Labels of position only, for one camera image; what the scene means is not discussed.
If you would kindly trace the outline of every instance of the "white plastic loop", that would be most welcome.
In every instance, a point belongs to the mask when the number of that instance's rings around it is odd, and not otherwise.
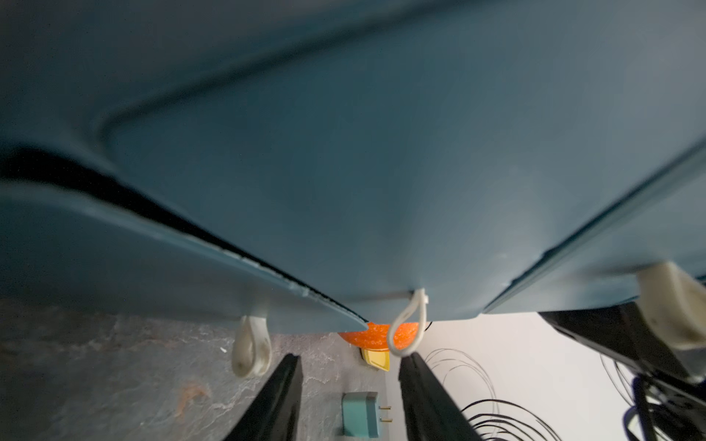
[[[706,288],[674,262],[638,272],[636,302],[647,326],[667,346],[687,351],[706,347]]]
[[[233,372],[241,378],[267,373],[272,359],[272,343],[265,318],[245,315],[240,319],[232,356]]]
[[[415,289],[414,294],[412,294],[412,300],[409,301],[409,305],[407,305],[407,307],[402,310],[397,318],[395,318],[395,321],[390,325],[390,329],[388,330],[388,348],[390,349],[391,354],[398,357],[406,357],[417,350],[417,346],[419,346],[422,337],[424,337],[427,303],[429,303],[429,297],[426,296],[424,288]],[[395,333],[400,325],[404,323],[417,308],[419,308],[419,328],[417,328],[417,335],[414,336],[414,340],[412,340],[412,343],[410,343],[409,346],[403,349],[398,349],[395,346]]]

